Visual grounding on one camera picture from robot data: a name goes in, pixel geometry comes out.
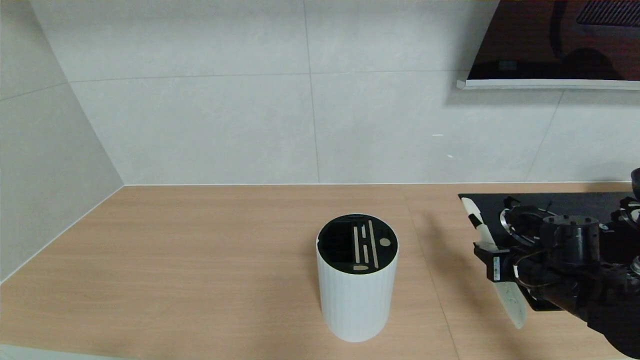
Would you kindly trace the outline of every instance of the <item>kitchen counter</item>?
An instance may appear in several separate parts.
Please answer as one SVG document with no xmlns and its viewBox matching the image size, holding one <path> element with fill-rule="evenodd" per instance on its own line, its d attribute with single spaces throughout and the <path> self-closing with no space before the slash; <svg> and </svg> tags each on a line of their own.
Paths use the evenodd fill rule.
<svg viewBox="0 0 640 360">
<path fill-rule="evenodd" d="M 2 285 L 0 343 L 149 360 L 624 358 L 564 312 L 516 330 L 457 194 L 629 191 L 608 184 L 131 186 Z M 400 242 L 387 326 L 325 326 L 315 238 L 368 213 Z"/>
</svg>

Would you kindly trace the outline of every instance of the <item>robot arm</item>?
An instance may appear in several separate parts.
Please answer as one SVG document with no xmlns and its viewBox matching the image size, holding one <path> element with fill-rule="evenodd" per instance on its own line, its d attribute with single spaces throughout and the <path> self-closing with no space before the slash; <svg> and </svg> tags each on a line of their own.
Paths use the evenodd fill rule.
<svg viewBox="0 0 640 360">
<path fill-rule="evenodd" d="M 640 198 L 640 169 L 632 180 Z M 552 214 L 513 198 L 505 204 L 501 222 L 518 245 L 474 243 L 487 279 L 515 282 L 533 310 L 567 311 L 621 353 L 640 359 L 640 202 L 621 201 L 606 224 Z"/>
</svg>

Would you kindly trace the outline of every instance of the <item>black cylinder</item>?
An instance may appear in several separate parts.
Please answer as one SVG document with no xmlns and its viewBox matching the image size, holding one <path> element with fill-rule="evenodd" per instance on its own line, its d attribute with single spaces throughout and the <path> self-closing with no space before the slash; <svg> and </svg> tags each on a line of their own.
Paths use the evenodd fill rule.
<svg viewBox="0 0 640 360">
<path fill-rule="evenodd" d="M 595 218 L 547 217 L 540 227 L 540 242 L 559 268 L 600 264 L 600 228 Z"/>
</svg>

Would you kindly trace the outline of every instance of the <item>backsplash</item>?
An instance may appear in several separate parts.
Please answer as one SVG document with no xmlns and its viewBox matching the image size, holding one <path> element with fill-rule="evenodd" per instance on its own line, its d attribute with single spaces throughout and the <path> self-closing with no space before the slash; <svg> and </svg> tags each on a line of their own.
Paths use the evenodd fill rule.
<svg viewBox="0 0 640 360">
<path fill-rule="evenodd" d="M 455 87 L 496 1 L 31 2 L 125 184 L 628 181 L 640 166 L 640 93 Z"/>
</svg>

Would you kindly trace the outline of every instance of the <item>tile grout line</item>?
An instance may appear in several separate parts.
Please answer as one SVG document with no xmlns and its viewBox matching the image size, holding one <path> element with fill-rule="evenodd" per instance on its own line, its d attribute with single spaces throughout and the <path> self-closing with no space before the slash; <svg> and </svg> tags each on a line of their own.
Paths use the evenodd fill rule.
<svg viewBox="0 0 640 360">
<path fill-rule="evenodd" d="M 67 82 L 67 81 L 65 81 L 64 83 L 55 84 L 55 85 L 50 85 L 50 86 L 43 87 L 43 88 L 41 88 L 41 89 L 36 89 L 36 90 L 29 91 L 29 92 L 25 92 L 25 93 L 23 93 L 23 94 L 18 94 L 18 95 L 13 95 L 13 96 L 5 97 L 5 98 L 3 98 L 3 99 L 0 99 L 0 101 L 10 100 L 10 99 L 15 99 L 16 97 L 20 97 L 20 96 L 24 96 L 24 95 L 33 94 L 33 93 L 35 93 L 35 92 L 39 92 L 39 91 L 47 90 L 47 89 L 52 89 L 52 88 L 55 88 L 55 87 L 57 87 L 57 86 L 62 86 L 62 85 L 66 85 L 66 84 L 68 84 L 68 82 Z"/>
<path fill-rule="evenodd" d="M 409 201 L 406 198 L 406 189 L 405 186 L 401 187 L 402 196 L 404 199 L 404 205 L 406 206 L 406 210 L 409 212 L 409 217 L 411 218 L 411 225 L 413 226 L 413 233 L 415 234 L 416 240 L 418 240 L 418 245 L 420 245 L 420 251 L 422 252 L 422 258 L 424 259 L 424 263 L 427 266 L 427 270 L 429 271 L 429 278 L 431 279 L 431 283 L 433 284 L 433 291 L 436 293 L 436 299 L 438 299 L 438 304 L 440 304 L 440 310 L 442 311 L 442 316 L 444 317 L 444 321 L 447 324 L 447 331 L 449 331 L 449 336 L 451 337 L 451 343 L 453 344 L 453 350 L 456 352 L 456 357 L 458 360 L 461 360 L 460 353 L 458 352 L 458 346 L 456 345 L 456 340 L 453 338 L 453 333 L 451 332 L 451 326 L 449 325 L 449 319 L 447 318 L 447 313 L 444 311 L 444 307 L 442 307 L 442 300 L 440 300 L 440 294 L 438 293 L 438 287 L 436 286 L 436 282 L 433 279 L 433 274 L 431 272 L 431 268 L 429 267 L 429 262 L 427 261 L 427 255 L 424 253 L 424 248 L 422 247 L 422 242 L 420 241 L 420 236 L 418 236 L 418 230 L 415 228 L 415 222 L 413 221 L 413 213 L 411 212 L 411 207 L 409 206 Z"/>
<path fill-rule="evenodd" d="M 524 178 L 525 182 L 528 180 L 529 176 L 531 176 L 531 171 L 533 170 L 533 166 L 536 164 L 536 160 L 538 160 L 538 154 L 540 153 L 540 149 L 542 149 L 542 145 L 545 143 L 545 139 L 547 138 L 547 134 L 549 134 L 549 129 L 551 129 L 551 125 L 553 124 L 554 120 L 556 119 L 556 113 L 558 111 L 558 108 L 560 107 L 560 103 L 562 102 L 562 98 L 564 97 L 564 92 L 565 92 L 565 90 L 562 90 L 562 93 L 560 94 L 560 98 L 558 99 L 558 103 L 556 104 L 556 108 L 554 109 L 554 113 L 553 113 L 553 115 L 551 115 L 551 120 L 549 121 L 549 125 L 547 125 L 547 129 L 545 130 L 545 134 L 544 134 L 544 136 L 542 136 L 542 140 L 540 140 L 540 144 L 538 146 L 538 150 L 536 150 L 536 155 L 533 157 L 533 161 L 531 162 L 531 166 L 529 167 L 529 171 L 527 171 L 527 175 Z"/>
<path fill-rule="evenodd" d="M 308 72 L 283 72 L 272 74 L 208 74 L 208 75 L 164 75 L 164 76 L 136 76 L 132 78 L 107 78 L 107 79 L 89 79 L 89 80 L 69 80 L 70 84 L 76 83 L 93 83 L 97 81 L 122 81 L 122 80 L 144 80 L 144 79 L 179 79 L 179 78 L 231 78 L 244 76 L 294 76 L 294 75 L 341 75 L 341 74 L 386 74 L 386 73 L 405 73 L 405 72 L 459 72 L 460 70 L 367 70 L 367 71 L 336 71 L 336 72 L 312 72 L 311 63 L 309 63 Z"/>
<path fill-rule="evenodd" d="M 316 131 L 316 105 L 314 103 L 314 83 L 311 79 L 311 50 L 309 49 L 309 30 L 307 28 L 307 2 L 302 0 L 302 10 L 305 16 L 305 36 L 307 38 L 307 61 L 309 63 L 309 89 L 311 91 L 311 115 L 314 120 L 314 144 L 316 146 L 316 170 L 318 174 L 318 184 L 320 183 L 320 156 L 318 155 L 318 135 Z"/>
<path fill-rule="evenodd" d="M 36 251 L 33 255 L 31 255 L 27 260 L 25 260 L 25 262 L 23 262 L 20 266 L 18 266 L 14 271 L 12 271 L 9 275 L 7 275 L 7 277 L 5 279 L 2 279 L 1 274 L 0 274 L 0 285 L 4 284 L 4 282 L 6 282 L 8 279 L 11 278 L 11 276 L 13 276 L 15 273 L 17 273 L 24 265 L 28 264 L 33 258 L 35 258 L 39 253 L 41 253 L 44 249 L 46 249 L 47 247 L 49 247 L 49 245 L 51 245 L 54 241 L 56 241 L 60 236 L 62 236 L 65 232 L 67 232 L 69 229 L 71 229 L 74 225 L 76 225 L 80 220 L 84 219 L 87 215 L 89 215 L 93 210 L 97 209 L 98 206 L 102 205 L 103 202 L 107 201 L 108 199 L 110 199 L 112 196 L 115 195 L 115 193 L 119 192 L 122 188 L 124 188 L 124 184 L 120 184 L 118 186 L 118 188 L 110 193 L 109 195 L 107 195 L 107 197 L 105 197 L 104 199 L 102 199 L 101 201 L 99 201 L 96 205 L 92 206 L 91 209 L 89 209 L 87 212 L 85 212 L 81 217 L 79 217 L 78 219 L 76 219 L 75 221 L 73 221 L 69 226 L 67 226 L 64 230 L 62 230 L 60 232 L 60 234 L 56 235 L 53 237 L 53 239 L 49 240 L 43 247 L 40 248 L 40 250 Z"/>
</svg>

